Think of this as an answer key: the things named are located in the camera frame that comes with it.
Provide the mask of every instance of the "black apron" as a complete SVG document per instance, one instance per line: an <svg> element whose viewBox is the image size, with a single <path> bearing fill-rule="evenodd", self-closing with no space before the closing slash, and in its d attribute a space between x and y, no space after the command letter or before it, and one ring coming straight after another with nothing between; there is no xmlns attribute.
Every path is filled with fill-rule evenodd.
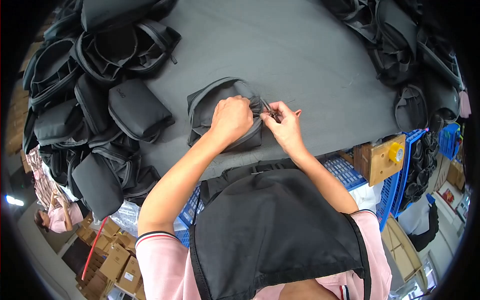
<svg viewBox="0 0 480 300"><path fill-rule="evenodd" d="M337 212L301 171L280 169L227 186L190 227L202 300L249 300L267 286L353 270L371 277L355 221Z"/></svg>

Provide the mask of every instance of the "pink polo shirt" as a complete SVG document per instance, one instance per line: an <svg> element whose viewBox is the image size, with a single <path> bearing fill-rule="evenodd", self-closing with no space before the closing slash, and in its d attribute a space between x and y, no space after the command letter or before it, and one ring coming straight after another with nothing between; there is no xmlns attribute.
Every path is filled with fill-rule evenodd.
<svg viewBox="0 0 480 300"><path fill-rule="evenodd" d="M65 227L65 212L63 207L54 208L52 204L48 207L48 216L50 217L50 226L49 228L57 233L62 233L67 231ZM72 225L80 223L83 221L84 217L82 216L82 212L78 207L78 204L75 202L70 203L70 207L68 208L68 215L70 216L70 220L72 220Z"/></svg>
<svg viewBox="0 0 480 300"><path fill-rule="evenodd" d="M390 291L392 273L382 246L375 214L371 211L353 213L352 218L362 233L372 275L371 300L385 300ZM147 300L200 300L193 275L190 251L168 233L143 234L135 245L144 280ZM363 279L347 271L316 279L341 300L363 299ZM254 300L277 300L284 284L265 287Z"/></svg>

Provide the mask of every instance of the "yellow tape roll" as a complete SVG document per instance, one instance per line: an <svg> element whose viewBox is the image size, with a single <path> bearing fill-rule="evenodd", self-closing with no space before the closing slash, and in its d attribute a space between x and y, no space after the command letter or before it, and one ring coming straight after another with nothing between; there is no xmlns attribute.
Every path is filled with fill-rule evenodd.
<svg viewBox="0 0 480 300"><path fill-rule="evenodd" d="M405 150L399 143L393 143L390 146L390 151L388 151L388 157L396 163L399 163L403 159L403 154Z"/></svg>

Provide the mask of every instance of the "red pole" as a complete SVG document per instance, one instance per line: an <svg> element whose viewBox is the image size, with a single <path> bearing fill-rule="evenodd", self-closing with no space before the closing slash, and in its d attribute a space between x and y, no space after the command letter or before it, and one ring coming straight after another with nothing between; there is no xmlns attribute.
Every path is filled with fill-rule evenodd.
<svg viewBox="0 0 480 300"><path fill-rule="evenodd" d="M88 264L90 263L90 258L92 258L92 253L93 253L93 250L95 249L96 241L98 240L100 233L102 233L103 226L105 225L105 222L107 221L107 219L108 219L108 216L106 216L105 219L103 219L102 226L100 226L100 230L96 234L95 241L93 241L92 249L90 249L90 254L88 255L87 263L85 264L84 273L82 274L82 280L85 280L85 274L87 273Z"/></svg>

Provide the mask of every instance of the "fluorescent light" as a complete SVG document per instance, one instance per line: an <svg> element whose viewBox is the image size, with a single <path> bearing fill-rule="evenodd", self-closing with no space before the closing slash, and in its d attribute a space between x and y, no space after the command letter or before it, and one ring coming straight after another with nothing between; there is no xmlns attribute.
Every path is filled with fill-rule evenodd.
<svg viewBox="0 0 480 300"><path fill-rule="evenodd" d="M7 195L5 198L7 199L7 202L10 204L18 205L18 206L24 205L24 202L22 200L15 199L12 196Z"/></svg>

